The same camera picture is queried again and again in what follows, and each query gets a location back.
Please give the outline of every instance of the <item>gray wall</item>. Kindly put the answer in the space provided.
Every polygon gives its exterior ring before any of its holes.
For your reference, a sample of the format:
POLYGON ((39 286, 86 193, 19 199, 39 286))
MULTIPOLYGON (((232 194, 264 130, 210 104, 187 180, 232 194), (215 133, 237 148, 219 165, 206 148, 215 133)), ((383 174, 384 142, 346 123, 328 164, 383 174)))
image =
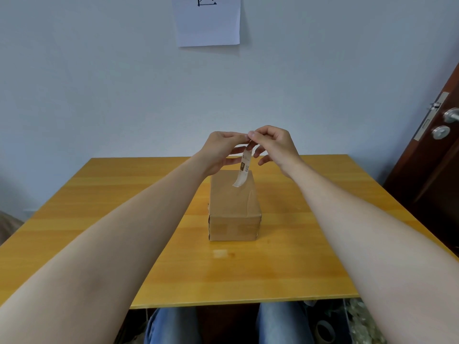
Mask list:
POLYGON ((170 0, 0 0, 0 210, 90 157, 291 131, 382 181, 458 62, 459 0, 242 0, 241 45, 175 47, 170 0))

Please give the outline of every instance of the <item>brown box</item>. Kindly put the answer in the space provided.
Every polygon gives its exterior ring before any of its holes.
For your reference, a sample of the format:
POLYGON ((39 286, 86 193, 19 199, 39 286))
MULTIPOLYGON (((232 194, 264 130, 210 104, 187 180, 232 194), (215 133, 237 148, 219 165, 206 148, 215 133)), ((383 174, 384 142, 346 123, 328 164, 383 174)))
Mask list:
POLYGON ((233 187, 239 170, 220 170, 210 180, 209 240, 255 240, 261 209, 249 170, 246 182, 233 187))

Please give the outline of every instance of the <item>forearm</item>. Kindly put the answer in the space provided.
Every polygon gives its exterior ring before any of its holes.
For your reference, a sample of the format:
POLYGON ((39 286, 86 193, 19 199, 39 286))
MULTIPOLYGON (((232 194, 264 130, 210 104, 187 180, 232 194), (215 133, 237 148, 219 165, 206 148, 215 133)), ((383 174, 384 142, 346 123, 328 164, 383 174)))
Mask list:
POLYGON ((112 342, 204 177, 193 157, 79 235, 0 308, 0 341, 112 342))
POLYGON ((389 341, 457 339, 459 265, 453 257, 306 165, 295 164, 290 175, 389 341))

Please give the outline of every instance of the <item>door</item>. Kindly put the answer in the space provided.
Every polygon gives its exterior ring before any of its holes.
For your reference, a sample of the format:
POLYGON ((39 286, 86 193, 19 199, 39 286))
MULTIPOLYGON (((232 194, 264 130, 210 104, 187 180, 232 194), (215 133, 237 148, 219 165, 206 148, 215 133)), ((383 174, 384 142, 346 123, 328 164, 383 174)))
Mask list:
POLYGON ((395 199, 457 254, 458 177, 459 65, 384 184, 395 199))

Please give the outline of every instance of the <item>jeans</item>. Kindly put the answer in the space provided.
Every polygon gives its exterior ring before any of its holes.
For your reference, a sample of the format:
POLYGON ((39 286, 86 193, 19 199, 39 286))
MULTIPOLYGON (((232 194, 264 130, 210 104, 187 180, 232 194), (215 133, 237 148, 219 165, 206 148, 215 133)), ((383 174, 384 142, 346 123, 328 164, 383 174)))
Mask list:
MULTIPOLYGON (((307 315, 298 302, 261 303, 260 344, 313 344, 307 315)), ((195 307, 157 309, 148 321, 144 344, 200 344, 195 307)))

